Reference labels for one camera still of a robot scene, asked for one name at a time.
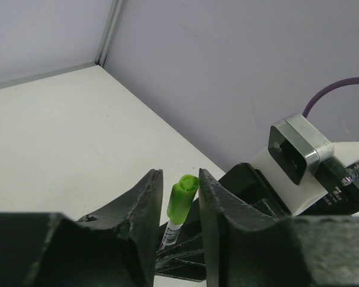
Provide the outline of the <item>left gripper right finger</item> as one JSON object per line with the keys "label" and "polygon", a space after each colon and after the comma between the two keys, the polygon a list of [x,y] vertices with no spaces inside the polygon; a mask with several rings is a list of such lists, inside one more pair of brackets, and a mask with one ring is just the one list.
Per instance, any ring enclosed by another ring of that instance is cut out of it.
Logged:
{"label": "left gripper right finger", "polygon": [[359,286],[359,216],[277,220],[199,180],[208,286]]}

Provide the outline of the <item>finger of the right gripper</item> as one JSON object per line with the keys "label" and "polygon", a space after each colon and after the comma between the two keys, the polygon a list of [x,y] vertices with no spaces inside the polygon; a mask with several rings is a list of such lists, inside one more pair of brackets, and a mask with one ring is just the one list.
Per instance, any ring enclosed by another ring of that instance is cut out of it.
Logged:
{"label": "finger of the right gripper", "polygon": [[202,236],[193,236],[158,251],[155,275],[188,281],[205,281],[206,265]]}

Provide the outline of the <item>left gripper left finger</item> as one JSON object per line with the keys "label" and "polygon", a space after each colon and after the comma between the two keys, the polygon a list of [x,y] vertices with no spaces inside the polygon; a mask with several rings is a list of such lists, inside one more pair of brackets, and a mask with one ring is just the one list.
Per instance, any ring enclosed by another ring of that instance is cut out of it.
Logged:
{"label": "left gripper left finger", "polygon": [[0,286],[152,286],[163,172],[77,221],[0,212]]}

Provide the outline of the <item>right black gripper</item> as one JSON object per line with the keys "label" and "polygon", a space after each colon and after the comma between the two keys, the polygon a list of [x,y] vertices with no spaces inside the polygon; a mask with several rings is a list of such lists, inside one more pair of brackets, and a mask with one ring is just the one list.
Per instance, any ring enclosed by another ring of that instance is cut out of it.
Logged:
{"label": "right black gripper", "polygon": [[[291,216],[279,195],[258,169],[239,163],[218,181],[227,191],[275,219]],[[190,239],[201,232],[199,201],[195,200],[179,232],[178,239]]]}

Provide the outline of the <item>light green pen cap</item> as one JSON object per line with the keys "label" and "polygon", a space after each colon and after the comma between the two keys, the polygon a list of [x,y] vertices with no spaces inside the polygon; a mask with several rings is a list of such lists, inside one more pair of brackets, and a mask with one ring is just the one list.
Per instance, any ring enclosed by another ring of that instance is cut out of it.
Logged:
{"label": "light green pen cap", "polygon": [[173,185],[166,210],[171,223],[185,222],[198,188],[199,178],[193,175],[184,175]]}

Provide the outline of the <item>silver green tip pen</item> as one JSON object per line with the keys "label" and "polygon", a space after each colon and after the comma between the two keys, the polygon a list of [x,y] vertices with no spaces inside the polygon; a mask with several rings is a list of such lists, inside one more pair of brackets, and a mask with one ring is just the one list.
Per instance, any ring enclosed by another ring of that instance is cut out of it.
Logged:
{"label": "silver green tip pen", "polygon": [[165,232],[163,234],[159,250],[174,245],[177,241],[177,238],[180,234],[182,224],[173,224],[172,221],[168,221]]}

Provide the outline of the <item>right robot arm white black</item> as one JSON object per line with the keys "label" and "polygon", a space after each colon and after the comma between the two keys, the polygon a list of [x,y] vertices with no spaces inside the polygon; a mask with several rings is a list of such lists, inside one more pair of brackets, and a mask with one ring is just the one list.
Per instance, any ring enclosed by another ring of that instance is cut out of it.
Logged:
{"label": "right robot arm white black", "polygon": [[359,180],[334,186],[301,215],[290,211],[248,163],[214,179],[200,173],[200,197],[176,244],[158,252],[156,275],[208,286],[359,286]]}

